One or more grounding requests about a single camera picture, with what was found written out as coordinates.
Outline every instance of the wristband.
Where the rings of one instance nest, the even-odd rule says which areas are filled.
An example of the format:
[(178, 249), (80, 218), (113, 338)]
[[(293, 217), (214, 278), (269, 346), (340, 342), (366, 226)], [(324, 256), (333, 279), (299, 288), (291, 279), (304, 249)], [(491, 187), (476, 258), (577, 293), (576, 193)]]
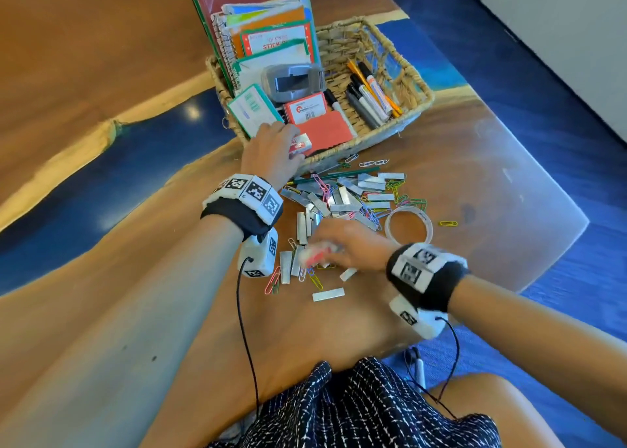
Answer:
[(469, 273), (466, 260), (427, 244), (405, 245), (390, 257), (388, 280), (418, 309), (448, 312), (453, 290)]
[(222, 181), (203, 201), (201, 218), (206, 215), (223, 215), (244, 233), (264, 235), (283, 214), (283, 199), (272, 186), (258, 176), (234, 174)]

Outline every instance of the person's right arm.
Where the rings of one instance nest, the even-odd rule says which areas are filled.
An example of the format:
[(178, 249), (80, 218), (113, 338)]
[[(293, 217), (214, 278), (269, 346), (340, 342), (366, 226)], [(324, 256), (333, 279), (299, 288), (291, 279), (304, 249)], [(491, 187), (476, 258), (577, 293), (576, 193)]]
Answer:
[[(342, 246), (328, 260), (385, 270), (399, 248), (355, 221), (324, 219), (314, 238)], [(515, 365), (616, 436), (627, 440), (627, 343), (472, 275), (448, 312)]]

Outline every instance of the hand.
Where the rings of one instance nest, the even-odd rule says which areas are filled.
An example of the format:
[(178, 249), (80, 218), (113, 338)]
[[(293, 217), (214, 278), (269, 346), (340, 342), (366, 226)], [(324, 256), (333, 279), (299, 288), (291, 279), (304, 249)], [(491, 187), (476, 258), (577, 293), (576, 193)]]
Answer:
[(400, 248), (363, 223), (342, 218), (323, 218), (312, 238), (343, 247), (338, 253), (328, 254), (326, 262), (358, 270), (385, 271), (388, 260)]
[(290, 143), (300, 134), (293, 124), (263, 124), (241, 156), (241, 173), (263, 177), (279, 191), (305, 160), (302, 154), (289, 157)]

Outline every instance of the gray tape dispenser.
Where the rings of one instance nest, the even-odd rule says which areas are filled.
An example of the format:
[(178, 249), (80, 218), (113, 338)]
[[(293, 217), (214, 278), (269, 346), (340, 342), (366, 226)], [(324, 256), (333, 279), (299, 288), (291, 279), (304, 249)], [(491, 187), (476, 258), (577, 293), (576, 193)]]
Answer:
[(324, 69), (318, 64), (271, 65), (263, 69), (261, 82), (263, 91), (277, 104), (325, 90)]

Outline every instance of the person's left hand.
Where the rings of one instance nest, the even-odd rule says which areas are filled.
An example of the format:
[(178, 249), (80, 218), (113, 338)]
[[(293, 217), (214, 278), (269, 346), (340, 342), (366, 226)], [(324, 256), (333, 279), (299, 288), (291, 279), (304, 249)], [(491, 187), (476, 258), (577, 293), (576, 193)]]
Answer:
[(305, 160), (302, 154), (294, 154), (291, 159), (288, 154), (290, 143), (299, 134), (300, 130), (293, 124), (264, 123), (244, 148), (240, 172), (262, 177), (279, 191)]

